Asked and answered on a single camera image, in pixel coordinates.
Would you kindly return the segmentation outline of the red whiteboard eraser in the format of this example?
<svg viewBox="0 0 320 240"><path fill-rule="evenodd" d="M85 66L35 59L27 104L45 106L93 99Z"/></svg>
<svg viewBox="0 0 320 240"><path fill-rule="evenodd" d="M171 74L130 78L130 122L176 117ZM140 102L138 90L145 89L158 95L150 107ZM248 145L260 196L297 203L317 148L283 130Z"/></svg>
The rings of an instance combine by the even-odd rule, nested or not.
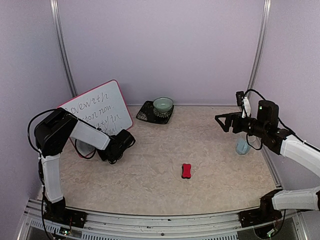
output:
<svg viewBox="0 0 320 240"><path fill-rule="evenodd" d="M181 173L181 178L182 179L190 179L192 174L191 174L191 164L189 163L183 163L182 164L182 173Z"/></svg>

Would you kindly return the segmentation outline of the pink framed whiteboard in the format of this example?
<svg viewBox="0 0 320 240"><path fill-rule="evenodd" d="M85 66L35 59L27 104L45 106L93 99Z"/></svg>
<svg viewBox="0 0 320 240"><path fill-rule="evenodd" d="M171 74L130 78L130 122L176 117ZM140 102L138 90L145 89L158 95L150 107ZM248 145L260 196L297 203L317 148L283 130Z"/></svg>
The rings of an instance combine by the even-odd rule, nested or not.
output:
<svg viewBox="0 0 320 240"><path fill-rule="evenodd" d="M101 84L59 106L110 136L133 126L119 83Z"/></svg>

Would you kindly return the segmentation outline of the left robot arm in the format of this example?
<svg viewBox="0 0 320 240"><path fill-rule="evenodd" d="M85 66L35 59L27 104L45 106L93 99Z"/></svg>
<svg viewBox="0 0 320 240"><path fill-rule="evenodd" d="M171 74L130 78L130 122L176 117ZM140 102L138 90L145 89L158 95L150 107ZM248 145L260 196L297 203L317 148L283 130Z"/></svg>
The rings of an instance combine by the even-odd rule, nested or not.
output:
<svg viewBox="0 0 320 240"><path fill-rule="evenodd" d="M39 156L39 177L44 190L44 199L51 206L49 212L63 223L70 218L66 200L61 189L60 156L69 138L95 148L102 161L115 164L136 140L126 129L116 135L108 135L63 108L47 110L45 119L34 129L33 149Z"/></svg>

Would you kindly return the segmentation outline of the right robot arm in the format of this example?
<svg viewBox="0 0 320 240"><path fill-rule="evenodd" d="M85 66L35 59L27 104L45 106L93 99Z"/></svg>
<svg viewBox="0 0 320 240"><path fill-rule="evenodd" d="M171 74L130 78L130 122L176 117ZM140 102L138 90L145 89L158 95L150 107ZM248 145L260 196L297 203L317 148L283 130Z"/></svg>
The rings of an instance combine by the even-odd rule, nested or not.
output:
<svg viewBox="0 0 320 240"><path fill-rule="evenodd" d="M276 155L291 159L315 175L320 174L320 151L318 148L300 140L286 128L279 128L279 106L269 100L258 102L255 118L243 115L242 112L231 112L216 115L214 118L224 132L232 129L233 133L244 132L260 139ZM256 218L266 222L276 211L320 209L320 188L299 190L276 190L261 198L260 207L256 210Z"/></svg>

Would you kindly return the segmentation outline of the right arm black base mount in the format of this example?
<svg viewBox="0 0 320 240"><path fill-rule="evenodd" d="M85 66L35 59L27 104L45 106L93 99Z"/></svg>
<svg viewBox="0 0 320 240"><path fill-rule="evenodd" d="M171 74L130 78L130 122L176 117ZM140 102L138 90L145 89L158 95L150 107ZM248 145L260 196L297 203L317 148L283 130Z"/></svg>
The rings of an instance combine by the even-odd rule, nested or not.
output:
<svg viewBox="0 0 320 240"><path fill-rule="evenodd" d="M280 191L275 189L262 196L258 208L240 211L238 215L241 227L246 228L281 219L282 212L274 209L272 203L272 197Z"/></svg>

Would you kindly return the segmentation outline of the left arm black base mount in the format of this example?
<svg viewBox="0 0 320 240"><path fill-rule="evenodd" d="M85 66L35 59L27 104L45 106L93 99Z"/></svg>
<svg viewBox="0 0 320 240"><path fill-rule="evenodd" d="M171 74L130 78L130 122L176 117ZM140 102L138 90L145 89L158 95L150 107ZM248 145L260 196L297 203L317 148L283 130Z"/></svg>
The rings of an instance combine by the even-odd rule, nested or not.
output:
<svg viewBox="0 0 320 240"><path fill-rule="evenodd" d="M44 218L46 220L68 225L69 227L76 227L83 229L87 219L87 213L84 211L73 210L66 208L66 200L62 200L52 203L45 200L45 212Z"/></svg>

